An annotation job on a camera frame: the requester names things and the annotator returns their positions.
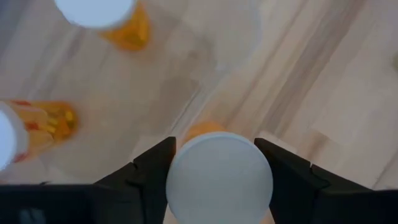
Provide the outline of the orange pill bottle red yellow pills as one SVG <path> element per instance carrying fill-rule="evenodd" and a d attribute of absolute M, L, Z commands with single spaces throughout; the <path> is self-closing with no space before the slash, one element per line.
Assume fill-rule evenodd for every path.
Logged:
<path fill-rule="evenodd" d="M 0 171 L 66 141 L 77 127 L 66 102 L 0 100 Z"/>

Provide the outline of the orange pill bottle wide cap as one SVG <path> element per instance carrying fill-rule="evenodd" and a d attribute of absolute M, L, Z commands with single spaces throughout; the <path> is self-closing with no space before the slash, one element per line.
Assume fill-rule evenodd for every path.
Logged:
<path fill-rule="evenodd" d="M 149 17 L 141 0 L 54 0 L 65 19 L 95 30 L 124 50 L 143 49 L 150 39 Z"/>

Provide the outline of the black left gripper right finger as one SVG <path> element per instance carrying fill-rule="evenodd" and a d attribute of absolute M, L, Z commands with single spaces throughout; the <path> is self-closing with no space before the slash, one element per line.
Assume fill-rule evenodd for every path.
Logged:
<path fill-rule="evenodd" d="M 398 190 L 371 190 L 257 138 L 271 167 L 275 224 L 398 224 Z"/>

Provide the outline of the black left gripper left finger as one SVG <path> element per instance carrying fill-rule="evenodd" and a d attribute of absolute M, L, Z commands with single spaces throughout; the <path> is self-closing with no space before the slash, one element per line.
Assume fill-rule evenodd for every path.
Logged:
<path fill-rule="evenodd" d="M 93 184 L 0 185 L 0 224 L 163 224 L 167 137 Z"/>

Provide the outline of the orange pill bottle smooth cap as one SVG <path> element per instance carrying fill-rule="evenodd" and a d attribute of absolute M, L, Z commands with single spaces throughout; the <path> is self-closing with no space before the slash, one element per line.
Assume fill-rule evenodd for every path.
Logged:
<path fill-rule="evenodd" d="M 253 142 L 218 123 L 202 122 L 187 131 L 165 189 L 177 224 L 261 224 L 273 178 Z"/>

